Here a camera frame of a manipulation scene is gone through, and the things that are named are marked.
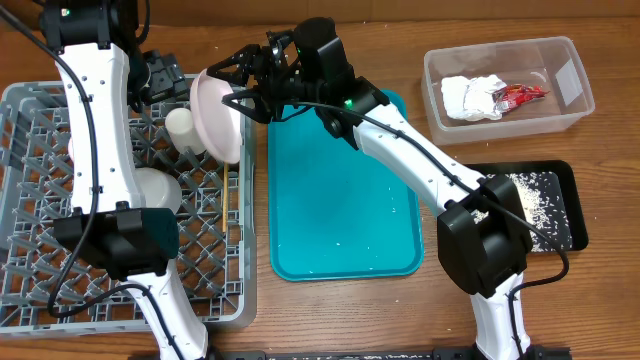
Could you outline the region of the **white paper napkin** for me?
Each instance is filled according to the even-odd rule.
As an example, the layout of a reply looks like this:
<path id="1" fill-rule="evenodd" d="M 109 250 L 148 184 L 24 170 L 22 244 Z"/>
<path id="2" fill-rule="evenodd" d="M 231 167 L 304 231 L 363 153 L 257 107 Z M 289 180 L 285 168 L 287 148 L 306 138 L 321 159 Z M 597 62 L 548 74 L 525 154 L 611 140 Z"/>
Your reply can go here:
<path id="1" fill-rule="evenodd" d="M 469 122 L 500 120 L 502 112 L 496 109 L 494 94 L 506 86 L 495 74 L 487 77 L 443 78 L 441 93 L 446 114 L 451 119 Z"/>

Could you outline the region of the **pile of rice scraps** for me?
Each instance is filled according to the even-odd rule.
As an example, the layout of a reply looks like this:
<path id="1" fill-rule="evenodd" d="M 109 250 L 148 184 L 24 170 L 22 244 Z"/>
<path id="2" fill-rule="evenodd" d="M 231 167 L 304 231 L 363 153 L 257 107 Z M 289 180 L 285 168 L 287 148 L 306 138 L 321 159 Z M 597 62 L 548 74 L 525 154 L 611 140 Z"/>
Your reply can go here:
<path id="1" fill-rule="evenodd" d="M 573 244 L 559 177 L 553 172 L 507 173 L 515 184 L 526 221 L 567 251 Z"/>

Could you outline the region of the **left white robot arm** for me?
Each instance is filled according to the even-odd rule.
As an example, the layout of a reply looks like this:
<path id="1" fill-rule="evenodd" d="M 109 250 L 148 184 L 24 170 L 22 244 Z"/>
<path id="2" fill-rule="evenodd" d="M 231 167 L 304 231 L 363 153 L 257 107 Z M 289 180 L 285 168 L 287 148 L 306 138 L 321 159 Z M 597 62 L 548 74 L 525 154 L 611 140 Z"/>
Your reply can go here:
<path id="1" fill-rule="evenodd" d="M 72 259 L 102 269 L 136 301 L 163 359 L 203 359 L 208 333 L 177 274 L 179 230 L 149 207 L 135 176 L 129 113 L 187 93 L 174 55 L 141 52 L 134 1 L 47 1 L 46 46 L 65 86 L 73 146 L 72 214 L 54 221 Z"/>

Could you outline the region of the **teal plastic serving tray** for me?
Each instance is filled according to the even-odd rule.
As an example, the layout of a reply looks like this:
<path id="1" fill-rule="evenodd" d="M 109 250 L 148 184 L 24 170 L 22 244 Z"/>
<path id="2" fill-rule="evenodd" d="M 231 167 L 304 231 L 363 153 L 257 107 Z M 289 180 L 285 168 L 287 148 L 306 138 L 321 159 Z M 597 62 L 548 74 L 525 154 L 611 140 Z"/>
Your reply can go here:
<path id="1" fill-rule="evenodd" d="M 291 282 L 407 276 L 424 258 L 416 194 L 287 106 L 268 130 L 270 262 Z"/>

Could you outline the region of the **wooden chopstick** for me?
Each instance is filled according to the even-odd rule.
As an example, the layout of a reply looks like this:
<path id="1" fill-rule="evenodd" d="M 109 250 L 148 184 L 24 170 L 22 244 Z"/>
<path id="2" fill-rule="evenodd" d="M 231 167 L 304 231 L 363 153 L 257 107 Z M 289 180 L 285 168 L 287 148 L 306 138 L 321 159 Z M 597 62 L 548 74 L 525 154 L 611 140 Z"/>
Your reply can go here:
<path id="1" fill-rule="evenodd" d="M 222 200 L 222 232 L 226 237 L 228 230 L 228 207 L 229 207 L 229 164 L 223 165 L 223 188 L 221 194 Z"/>

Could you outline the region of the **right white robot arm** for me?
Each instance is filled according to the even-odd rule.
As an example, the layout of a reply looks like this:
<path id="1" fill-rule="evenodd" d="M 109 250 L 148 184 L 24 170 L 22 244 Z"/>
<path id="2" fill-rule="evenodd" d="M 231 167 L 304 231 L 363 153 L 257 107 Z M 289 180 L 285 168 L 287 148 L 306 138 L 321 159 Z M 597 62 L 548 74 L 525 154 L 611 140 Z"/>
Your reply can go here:
<path id="1" fill-rule="evenodd" d="M 207 68 L 240 86 L 223 104 L 263 124 L 284 121 L 285 106 L 312 108 L 335 138 L 389 168 L 437 220 L 438 259 L 471 297 L 484 359 L 523 359 L 531 346 L 517 294 L 530 230 L 515 184 L 459 164 L 413 128 L 380 89 L 356 76 L 332 19 L 310 18 L 270 32 Z"/>

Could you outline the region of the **pale green bowl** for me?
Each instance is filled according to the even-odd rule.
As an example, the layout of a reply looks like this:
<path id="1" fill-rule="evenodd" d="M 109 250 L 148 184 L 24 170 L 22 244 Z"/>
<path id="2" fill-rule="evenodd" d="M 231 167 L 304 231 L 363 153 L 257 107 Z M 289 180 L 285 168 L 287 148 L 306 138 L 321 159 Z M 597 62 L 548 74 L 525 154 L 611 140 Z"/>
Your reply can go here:
<path id="1" fill-rule="evenodd" d="M 167 208 L 173 214 L 178 212 L 182 190 L 174 177 L 154 168 L 137 168 L 135 177 L 147 208 Z"/>

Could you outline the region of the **large pink dinner plate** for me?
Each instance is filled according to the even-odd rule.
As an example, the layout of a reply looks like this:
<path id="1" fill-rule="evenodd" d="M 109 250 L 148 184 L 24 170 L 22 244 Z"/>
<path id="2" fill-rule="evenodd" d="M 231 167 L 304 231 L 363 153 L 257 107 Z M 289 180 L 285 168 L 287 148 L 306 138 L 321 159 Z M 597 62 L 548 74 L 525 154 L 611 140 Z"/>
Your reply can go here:
<path id="1" fill-rule="evenodd" d="M 240 161 L 241 113 L 222 102 L 233 93 L 228 82 L 202 70 L 190 89 L 190 108 L 200 141 L 216 160 L 227 164 Z"/>

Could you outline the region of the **grey plastic dishwasher rack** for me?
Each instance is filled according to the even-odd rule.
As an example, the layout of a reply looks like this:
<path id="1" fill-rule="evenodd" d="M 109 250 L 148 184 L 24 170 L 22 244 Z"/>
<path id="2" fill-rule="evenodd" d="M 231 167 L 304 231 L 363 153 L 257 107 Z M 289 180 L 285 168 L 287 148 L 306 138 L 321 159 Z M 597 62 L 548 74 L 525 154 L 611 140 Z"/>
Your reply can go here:
<path id="1" fill-rule="evenodd" d="M 222 232 L 223 164 L 209 154 L 179 153 L 164 122 L 186 97 L 131 113 L 137 167 L 174 177 L 182 190 L 176 213 L 178 275 L 199 319 L 244 327 L 256 310 L 253 226 L 255 128 L 243 121 L 241 160 L 229 167 L 229 213 Z M 15 83 L 1 96 L 1 335 L 5 339 L 144 332 L 135 301 L 101 269 L 83 261 L 61 277 L 69 251 L 53 223 L 72 213 L 74 168 L 70 124 L 58 81 Z"/>

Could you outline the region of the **black rectangular tray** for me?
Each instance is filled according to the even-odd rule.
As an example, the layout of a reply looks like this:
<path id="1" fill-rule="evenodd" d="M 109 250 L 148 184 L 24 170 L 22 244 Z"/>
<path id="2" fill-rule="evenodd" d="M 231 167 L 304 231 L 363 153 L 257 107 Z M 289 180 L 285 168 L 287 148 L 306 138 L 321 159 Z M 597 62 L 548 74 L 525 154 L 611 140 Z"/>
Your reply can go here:
<path id="1" fill-rule="evenodd" d="M 561 193 L 564 198 L 568 214 L 570 231 L 573 244 L 570 250 L 580 251 L 587 247 L 589 237 L 586 230 L 584 215 L 579 199 L 573 170 L 571 166 L 562 160 L 542 160 L 525 162 L 501 162 L 469 164 L 469 168 L 476 170 L 487 177 L 507 173 L 525 172 L 553 172 L 559 177 Z"/>

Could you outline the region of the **pale green cup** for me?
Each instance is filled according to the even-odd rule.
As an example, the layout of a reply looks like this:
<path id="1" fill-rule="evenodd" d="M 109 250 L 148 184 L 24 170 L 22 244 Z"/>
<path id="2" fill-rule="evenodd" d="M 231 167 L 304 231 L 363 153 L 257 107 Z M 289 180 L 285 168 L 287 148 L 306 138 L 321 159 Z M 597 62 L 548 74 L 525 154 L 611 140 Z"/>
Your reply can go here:
<path id="1" fill-rule="evenodd" d="M 185 154 L 191 150 L 195 155 L 206 151 L 196 131 L 193 116 L 188 108 L 175 108 L 165 118 L 165 128 L 176 150 Z"/>

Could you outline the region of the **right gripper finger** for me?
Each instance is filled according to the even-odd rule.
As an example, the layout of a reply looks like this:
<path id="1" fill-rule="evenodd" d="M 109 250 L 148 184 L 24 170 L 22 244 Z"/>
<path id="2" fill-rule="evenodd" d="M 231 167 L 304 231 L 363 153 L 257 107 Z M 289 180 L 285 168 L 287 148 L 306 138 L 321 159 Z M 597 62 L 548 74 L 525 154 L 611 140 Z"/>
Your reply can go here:
<path id="1" fill-rule="evenodd" d="M 259 87 L 224 95 L 222 103 L 260 124 L 282 122 L 283 106 L 273 94 Z"/>
<path id="2" fill-rule="evenodd" d="M 249 77 L 263 67 L 264 56 L 258 44 L 249 44 L 230 57 L 209 66 L 206 74 L 233 85 L 246 85 Z"/>

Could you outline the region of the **black rail at table edge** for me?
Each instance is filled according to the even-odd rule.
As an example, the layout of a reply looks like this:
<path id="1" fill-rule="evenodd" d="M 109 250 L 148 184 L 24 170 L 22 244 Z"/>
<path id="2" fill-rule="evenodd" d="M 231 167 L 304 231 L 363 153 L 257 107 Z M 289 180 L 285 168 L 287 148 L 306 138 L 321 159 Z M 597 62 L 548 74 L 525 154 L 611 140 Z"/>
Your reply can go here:
<path id="1" fill-rule="evenodd" d="M 224 360 L 481 360 L 485 356 L 475 346 L 444 347 L 430 351 L 346 352 L 346 353 L 266 353 L 264 351 L 222 352 Z"/>

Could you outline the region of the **clear plastic waste bin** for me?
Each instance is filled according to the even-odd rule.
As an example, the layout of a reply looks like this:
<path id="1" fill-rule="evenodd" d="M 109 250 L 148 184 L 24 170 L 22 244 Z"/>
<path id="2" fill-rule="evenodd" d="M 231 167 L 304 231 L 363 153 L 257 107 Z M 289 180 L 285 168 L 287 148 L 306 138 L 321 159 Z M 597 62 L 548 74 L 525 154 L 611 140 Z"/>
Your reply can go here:
<path id="1" fill-rule="evenodd" d="M 595 111 L 589 79 L 571 39 L 549 37 L 430 50 L 421 90 L 432 141 L 459 144 L 563 131 Z M 497 76 L 508 85 L 538 86 L 547 95 L 499 120 L 466 121 L 446 113 L 446 78 Z"/>

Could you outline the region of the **red snack wrapper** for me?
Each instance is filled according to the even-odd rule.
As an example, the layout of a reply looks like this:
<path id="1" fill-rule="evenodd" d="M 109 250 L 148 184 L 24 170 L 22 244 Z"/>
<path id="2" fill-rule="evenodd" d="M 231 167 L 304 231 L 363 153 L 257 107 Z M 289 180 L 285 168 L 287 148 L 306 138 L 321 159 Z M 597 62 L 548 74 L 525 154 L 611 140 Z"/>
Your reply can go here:
<path id="1" fill-rule="evenodd" d="M 494 109 L 500 113 L 510 112 L 521 105 L 543 99 L 548 94 L 540 86 L 526 86 L 523 84 L 507 85 L 492 93 Z"/>

